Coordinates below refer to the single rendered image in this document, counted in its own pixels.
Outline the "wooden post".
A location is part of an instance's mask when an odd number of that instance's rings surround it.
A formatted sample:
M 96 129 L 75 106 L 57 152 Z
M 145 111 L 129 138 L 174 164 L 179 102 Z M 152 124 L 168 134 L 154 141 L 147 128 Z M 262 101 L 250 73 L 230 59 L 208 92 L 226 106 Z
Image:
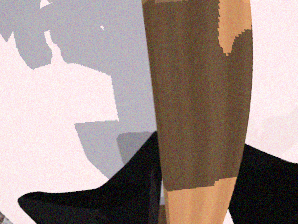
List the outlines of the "wooden post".
M 166 224 L 165 204 L 160 205 L 160 209 L 158 209 L 158 222 L 157 222 L 157 224 Z

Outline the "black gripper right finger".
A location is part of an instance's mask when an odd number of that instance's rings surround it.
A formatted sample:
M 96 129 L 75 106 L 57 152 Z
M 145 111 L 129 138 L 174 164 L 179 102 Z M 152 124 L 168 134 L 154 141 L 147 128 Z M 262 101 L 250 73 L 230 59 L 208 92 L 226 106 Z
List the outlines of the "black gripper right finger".
M 298 220 L 298 164 L 245 143 L 227 209 L 234 224 L 294 224 Z

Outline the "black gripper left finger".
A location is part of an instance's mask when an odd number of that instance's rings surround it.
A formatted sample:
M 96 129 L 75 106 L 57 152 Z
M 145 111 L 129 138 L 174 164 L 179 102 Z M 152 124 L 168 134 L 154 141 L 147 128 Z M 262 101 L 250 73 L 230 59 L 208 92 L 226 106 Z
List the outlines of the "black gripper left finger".
M 157 224 L 162 172 L 157 131 L 96 189 L 31 192 L 17 198 L 36 224 Z

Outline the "wooden side rail with metal hooks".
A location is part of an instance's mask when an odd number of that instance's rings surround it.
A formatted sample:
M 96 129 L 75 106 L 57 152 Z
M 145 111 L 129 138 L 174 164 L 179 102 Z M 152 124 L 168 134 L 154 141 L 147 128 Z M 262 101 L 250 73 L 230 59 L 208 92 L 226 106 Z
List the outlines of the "wooden side rail with metal hooks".
M 141 0 L 166 224 L 223 224 L 253 88 L 250 0 Z

